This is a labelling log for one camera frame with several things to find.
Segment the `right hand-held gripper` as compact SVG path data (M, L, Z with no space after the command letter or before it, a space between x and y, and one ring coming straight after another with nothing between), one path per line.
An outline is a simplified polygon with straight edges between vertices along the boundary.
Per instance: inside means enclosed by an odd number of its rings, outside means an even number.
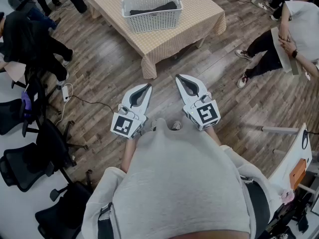
M199 131L219 123L221 116L204 83L190 75L176 75L175 82L185 104L183 111Z

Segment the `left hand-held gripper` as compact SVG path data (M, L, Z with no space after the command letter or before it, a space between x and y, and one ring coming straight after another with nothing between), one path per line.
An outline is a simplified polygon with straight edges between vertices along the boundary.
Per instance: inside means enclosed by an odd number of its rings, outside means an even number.
M148 120L145 113L152 91L152 85L148 83L137 85L124 94L122 104L119 104L118 111L113 115L112 133L127 139L134 139L140 133Z

